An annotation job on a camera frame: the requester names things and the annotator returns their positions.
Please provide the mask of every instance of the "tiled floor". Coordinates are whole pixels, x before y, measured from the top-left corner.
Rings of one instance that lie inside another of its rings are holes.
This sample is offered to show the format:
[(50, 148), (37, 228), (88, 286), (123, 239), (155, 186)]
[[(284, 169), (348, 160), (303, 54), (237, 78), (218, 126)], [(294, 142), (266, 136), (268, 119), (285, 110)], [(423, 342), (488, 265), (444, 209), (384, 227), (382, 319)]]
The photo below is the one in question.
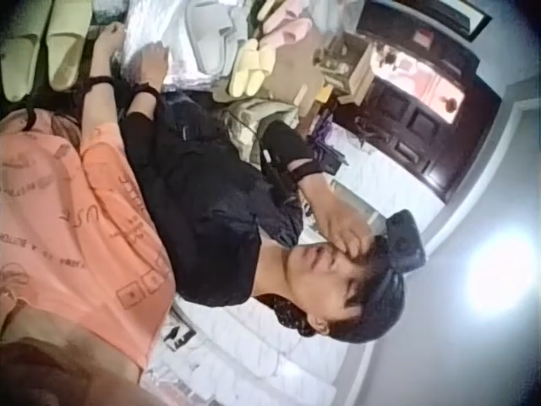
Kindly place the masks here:
[[(255, 300), (227, 309), (180, 298), (176, 302), (196, 334), (174, 352), (160, 341), (147, 380), (153, 377), (161, 386), (182, 387), (193, 405), (212, 401), (224, 406), (332, 403), (336, 393), (332, 382), (346, 344), (325, 337), (302, 338), (280, 326), (274, 314)], [(162, 336), (177, 324), (170, 317)]]

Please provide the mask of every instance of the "door handle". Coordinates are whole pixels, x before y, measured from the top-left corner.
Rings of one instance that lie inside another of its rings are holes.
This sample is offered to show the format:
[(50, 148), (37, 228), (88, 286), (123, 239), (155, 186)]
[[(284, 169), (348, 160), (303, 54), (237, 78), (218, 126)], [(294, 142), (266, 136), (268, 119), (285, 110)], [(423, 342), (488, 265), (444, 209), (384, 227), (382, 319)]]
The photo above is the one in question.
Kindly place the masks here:
[(353, 121), (358, 131), (358, 137), (361, 140), (361, 148), (364, 146), (364, 143), (368, 139), (380, 139), (385, 143), (388, 142), (388, 137), (385, 137), (385, 135), (382, 134), (381, 131), (379, 131), (375, 126), (371, 125), (368, 119), (357, 116)]

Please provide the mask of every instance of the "cardboard box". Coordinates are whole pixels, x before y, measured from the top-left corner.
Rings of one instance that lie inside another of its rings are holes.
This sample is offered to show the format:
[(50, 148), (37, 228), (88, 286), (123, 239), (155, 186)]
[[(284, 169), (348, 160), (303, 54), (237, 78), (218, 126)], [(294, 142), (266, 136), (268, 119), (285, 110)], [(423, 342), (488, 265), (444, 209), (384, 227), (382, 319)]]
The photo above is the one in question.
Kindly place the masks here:
[(356, 95), (371, 71), (370, 60), (374, 43), (354, 34), (343, 33), (321, 50), (316, 58), (317, 66), (327, 83), (341, 96)]

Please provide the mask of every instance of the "black bracelet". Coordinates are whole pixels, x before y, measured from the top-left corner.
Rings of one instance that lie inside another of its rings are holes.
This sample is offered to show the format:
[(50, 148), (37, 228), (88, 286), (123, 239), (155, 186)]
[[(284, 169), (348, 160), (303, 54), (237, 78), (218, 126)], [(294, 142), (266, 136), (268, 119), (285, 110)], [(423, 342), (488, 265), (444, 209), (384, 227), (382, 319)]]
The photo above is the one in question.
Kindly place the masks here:
[(95, 85), (99, 85), (101, 83), (108, 83), (113, 87), (115, 85), (115, 81), (111, 76), (93, 76), (88, 78), (85, 80), (80, 90), (80, 95), (82, 96), (83, 100), (85, 99), (86, 94), (91, 91)]
[(295, 184), (298, 184), (301, 179), (306, 176), (313, 175), (314, 173), (323, 173), (323, 171), (321, 170), (320, 163), (312, 160), (302, 164), (300, 167), (293, 169), (289, 173), (289, 177)]
[(139, 93), (150, 93), (151, 95), (153, 95), (153, 97), (155, 97), (156, 103), (160, 100), (160, 92), (157, 91), (154, 87), (150, 86), (148, 83), (141, 83), (141, 84), (135, 86), (134, 98)]

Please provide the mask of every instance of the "black hair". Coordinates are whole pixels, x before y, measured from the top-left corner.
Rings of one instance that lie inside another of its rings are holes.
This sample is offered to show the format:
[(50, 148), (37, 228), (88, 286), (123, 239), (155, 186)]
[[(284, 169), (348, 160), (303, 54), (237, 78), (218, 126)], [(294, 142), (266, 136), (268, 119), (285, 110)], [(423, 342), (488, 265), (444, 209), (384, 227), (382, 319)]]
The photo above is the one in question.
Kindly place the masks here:
[[(385, 240), (378, 236), (359, 260), (368, 277), (349, 301), (350, 305), (363, 306), (363, 311), (359, 317), (331, 322), (329, 337), (347, 343), (366, 343), (383, 336), (396, 324), (404, 307), (404, 283), (402, 275), (389, 269), (386, 257)], [(256, 299), (273, 309), (283, 326), (297, 330), (303, 337), (317, 333), (308, 323), (306, 312), (291, 301), (275, 294)]]

